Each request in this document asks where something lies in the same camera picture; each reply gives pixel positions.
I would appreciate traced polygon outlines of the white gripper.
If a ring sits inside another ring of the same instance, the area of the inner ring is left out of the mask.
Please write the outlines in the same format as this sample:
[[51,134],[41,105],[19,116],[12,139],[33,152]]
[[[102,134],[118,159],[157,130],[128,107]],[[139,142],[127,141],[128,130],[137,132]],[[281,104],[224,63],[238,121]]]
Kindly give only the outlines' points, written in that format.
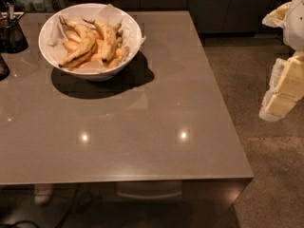
[[300,51],[287,60],[277,58],[273,66],[259,118],[276,122],[283,119],[304,97],[304,0],[284,3],[268,13],[262,24],[271,28],[284,26],[284,43]]

